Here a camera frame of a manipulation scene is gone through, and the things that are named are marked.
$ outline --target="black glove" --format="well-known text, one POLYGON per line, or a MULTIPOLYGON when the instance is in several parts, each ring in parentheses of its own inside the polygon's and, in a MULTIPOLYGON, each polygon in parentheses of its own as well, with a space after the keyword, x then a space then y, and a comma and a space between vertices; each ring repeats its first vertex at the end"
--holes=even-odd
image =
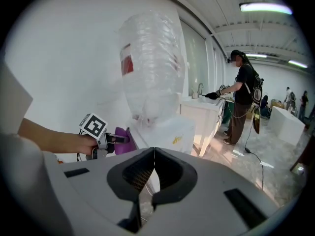
POLYGON ((212 99, 212 100, 216 100, 219 97, 219 95, 216 92, 212 92, 212 93, 206 94, 205 97, 212 99))
POLYGON ((223 93, 222 93, 222 90, 219 89, 218 91, 216 91, 216 94, 218 95, 218 97, 220 97, 223 93))

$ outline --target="green bin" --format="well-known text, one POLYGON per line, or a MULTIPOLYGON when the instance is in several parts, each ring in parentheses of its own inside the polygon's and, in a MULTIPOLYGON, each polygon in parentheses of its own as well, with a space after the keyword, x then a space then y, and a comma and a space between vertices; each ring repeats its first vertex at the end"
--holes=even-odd
POLYGON ((231 112, 234 112, 234 102, 226 101, 222 123, 228 123, 230 121, 232 117, 231 112))

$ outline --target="white counter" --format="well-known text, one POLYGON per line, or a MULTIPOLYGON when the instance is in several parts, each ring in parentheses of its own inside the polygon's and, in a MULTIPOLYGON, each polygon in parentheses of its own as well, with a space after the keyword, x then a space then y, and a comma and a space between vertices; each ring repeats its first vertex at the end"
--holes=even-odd
POLYGON ((268 126, 277 137, 294 146, 304 130, 304 123, 287 110, 273 106, 268 126))
POLYGON ((202 157, 223 119, 223 99, 211 100, 204 96, 199 99, 183 98, 180 114, 195 122, 193 142, 199 146, 197 153, 202 157))

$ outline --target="person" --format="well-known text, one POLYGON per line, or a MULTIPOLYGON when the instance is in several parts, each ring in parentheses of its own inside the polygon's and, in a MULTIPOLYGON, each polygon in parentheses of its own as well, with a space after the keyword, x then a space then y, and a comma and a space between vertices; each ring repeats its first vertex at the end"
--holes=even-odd
POLYGON ((82 153, 91 155, 97 141, 89 135, 53 131, 26 118, 22 120, 18 135, 35 142, 42 151, 52 153, 82 153))
POLYGON ((228 138, 223 140, 225 144, 235 145, 242 135, 246 114, 252 106, 252 96, 249 94, 245 83, 251 91, 254 85, 254 73, 248 58, 243 52, 238 50, 232 51, 231 60, 236 67, 240 68, 236 77, 236 83, 223 90, 218 90, 217 95, 235 92, 234 113, 228 130, 224 131, 228 138))
POLYGON ((300 107, 300 113, 299 113, 299 120, 301 122, 304 122, 304 116, 305 116, 305 108, 308 104, 309 100, 307 98, 307 91, 304 91, 303 96, 301 97, 301 107, 300 107))
POLYGON ((268 111, 269 111, 268 96, 265 95, 263 97, 263 99, 261 100, 261 103, 260 103, 260 115, 264 116, 264 117, 267 117, 268 111))
POLYGON ((286 97, 284 100, 284 102, 286 103, 286 107, 285 107, 286 110, 289 109, 289 106, 291 104, 291 93, 292 93, 292 90, 289 87, 287 87, 286 88, 286 97))

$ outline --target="faucet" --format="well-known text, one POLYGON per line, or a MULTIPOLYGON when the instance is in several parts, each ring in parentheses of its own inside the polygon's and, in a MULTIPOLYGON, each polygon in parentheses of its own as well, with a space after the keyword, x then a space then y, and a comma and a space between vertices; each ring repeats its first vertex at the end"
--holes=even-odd
POLYGON ((199 98, 200 95, 202 95, 202 89, 200 90, 200 86, 203 88, 203 84, 202 84, 202 83, 199 83, 199 85, 198 85, 198 91, 197 91, 197 93, 198 93, 198 98, 199 98))

